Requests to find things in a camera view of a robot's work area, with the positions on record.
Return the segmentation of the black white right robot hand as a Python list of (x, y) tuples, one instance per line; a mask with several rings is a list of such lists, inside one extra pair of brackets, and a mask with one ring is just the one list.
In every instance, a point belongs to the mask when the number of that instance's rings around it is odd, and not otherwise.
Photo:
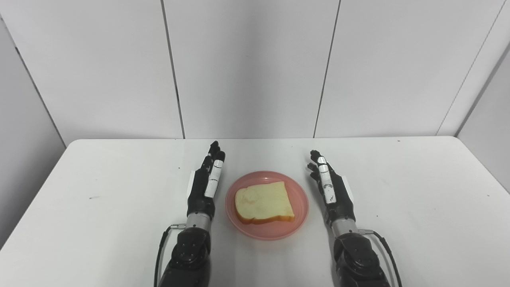
[(307, 167), (311, 178), (316, 182), (325, 205), (324, 220), (329, 226), (335, 220), (356, 221), (354, 205), (349, 197), (345, 181), (331, 167), (322, 154), (313, 149)]

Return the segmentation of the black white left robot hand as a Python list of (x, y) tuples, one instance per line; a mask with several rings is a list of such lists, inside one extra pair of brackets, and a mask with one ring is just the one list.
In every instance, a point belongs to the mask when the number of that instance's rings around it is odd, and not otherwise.
[(202, 165), (194, 173), (190, 195), (187, 200), (187, 216), (202, 214), (210, 220), (214, 218), (216, 212), (214, 199), (222, 175), (225, 157), (226, 154), (220, 148), (219, 142), (212, 142)]

